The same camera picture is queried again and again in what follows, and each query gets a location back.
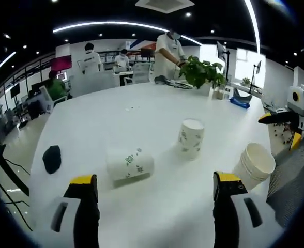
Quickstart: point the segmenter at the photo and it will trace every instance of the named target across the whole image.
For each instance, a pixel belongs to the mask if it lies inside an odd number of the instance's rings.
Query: ceiling light
[[[145,24],[141,24],[141,23],[105,21],[105,22],[86,22],[86,23],[79,23],[79,24],[69,25],[69,26],[65,26],[65,27],[60,27],[60,28],[54,29],[53,33],[55,34],[55,33],[58,33],[60,31],[64,31],[64,30],[71,29],[71,28],[76,28],[76,27],[90,26],[90,25],[103,25],[103,24],[130,25],[130,26],[146,27],[146,28],[155,29],[155,30],[162,31],[162,32],[168,32],[169,31],[169,30],[161,28],[161,27],[155,27],[155,26],[145,25]],[[198,45],[203,45],[196,40],[188,38],[187,36],[181,35],[181,37],[184,38],[184,39],[190,40],[190,41],[192,41],[192,42],[194,42]]]
[[[2,67],[10,58],[12,58],[16,52],[12,52],[7,58],[4,59],[3,62],[0,63],[0,67]]]
[[[250,0],[244,0],[247,9],[249,10],[249,14],[251,17],[253,29],[254,29],[254,35],[255,35],[255,42],[256,42],[256,51],[258,54],[260,54],[260,37],[259,37],[259,28],[257,25],[256,17],[254,14],[253,6]]]

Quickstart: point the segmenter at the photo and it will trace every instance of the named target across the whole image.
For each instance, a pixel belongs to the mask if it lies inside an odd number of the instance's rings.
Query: black cable
[[[6,203],[6,202],[3,202],[4,204],[17,204],[17,203],[25,203],[28,207],[30,207],[29,206],[29,204],[28,203],[26,203],[25,201],[23,201],[23,200],[20,200],[20,201],[14,201],[14,202],[10,202],[10,203]]]
[[[15,166],[18,166],[20,168],[22,168],[28,175],[30,175],[30,173],[28,171],[25,170],[25,168],[23,168],[20,164],[15,164],[13,163],[12,161],[8,160],[8,159],[5,159],[6,161],[10,162],[11,164],[15,165]]]
[[[20,209],[18,208],[17,204],[13,201],[13,199],[9,196],[9,194],[7,194],[6,190],[3,188],[3,186],[0,183],[0,188],[3,190],[3,192],[5,193],[5,195],[9,198],[9,200],[11,201],[12,204],[14,204],[14,206],[17,208],[19,214],[21,215],[24,223],[27,225],[27,227],[30,229],[30,231],[33,231],[30,226],[28,225],[28,223],[26,222],[26,219],[23,217],[23,214],[21,213]]]

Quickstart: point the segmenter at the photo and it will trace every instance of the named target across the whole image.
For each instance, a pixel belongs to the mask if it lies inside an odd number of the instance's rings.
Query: blue object
[[[249,103],[240,102],[240,101],[238,101],[237,99],[235,99],[235,98],[233,98],[233,97],[231,97],[231,98],[229,99],[229,101],[230,101],[231,103],[233,103],[234,105],[243,107],[243,108],[245,108],[245,109],[248,109],[248,108],[250,107],[250,104],[249,104]]]

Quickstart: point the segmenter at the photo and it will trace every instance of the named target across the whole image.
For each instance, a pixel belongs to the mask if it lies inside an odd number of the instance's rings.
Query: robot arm
[[[287,95],[287,107],[266,113],[259,119],[259,123],[289,122],[294,131],[290,150],[296,148],[304,138],[304,85],[290,87]]]

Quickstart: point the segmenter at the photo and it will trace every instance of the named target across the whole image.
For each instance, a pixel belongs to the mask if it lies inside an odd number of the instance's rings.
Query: upright paper cup
[[[152,174],[154,159],[141,148],[133,151],[116,149],[107,153],[106,166],[110,178],[116,181],[146,173]]]
[[[249,143],[233,173],[241,179],[247,190],[252,190],[270,176],[275,166],[275,160],[270,152],[260,144]]]
[[[186,119],[181,125],[177,140],[179,154],[188,160],[196,159],[204,139],[204,125],[196,119]]]

